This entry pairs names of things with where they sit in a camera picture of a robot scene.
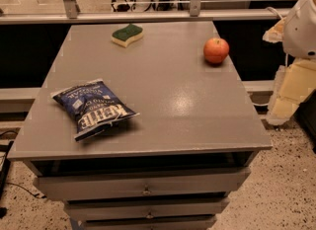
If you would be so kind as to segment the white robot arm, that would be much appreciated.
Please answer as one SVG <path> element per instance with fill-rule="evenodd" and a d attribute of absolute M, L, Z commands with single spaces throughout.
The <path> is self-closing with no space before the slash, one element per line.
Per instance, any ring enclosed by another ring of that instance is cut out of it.
<path fill-rule="evenodd" d="M 286 17 L 266 31 L 263 40 L 282 43 L 290 65 L 276 72 L 266 120 L 282 125 L 316 90 L 316 0 L 298 0 Z"/>

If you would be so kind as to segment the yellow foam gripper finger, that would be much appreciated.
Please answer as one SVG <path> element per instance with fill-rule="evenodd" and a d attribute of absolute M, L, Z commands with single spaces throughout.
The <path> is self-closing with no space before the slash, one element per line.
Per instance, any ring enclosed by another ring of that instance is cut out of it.
<path fill-rule="evenodd" d="M 266 121 L 271 125 L 282 125 L 289 121 L 299 105 L 315 90 L 315 59 L 295 58 L 288 67 L 281 66 L 276 72 Z"/>

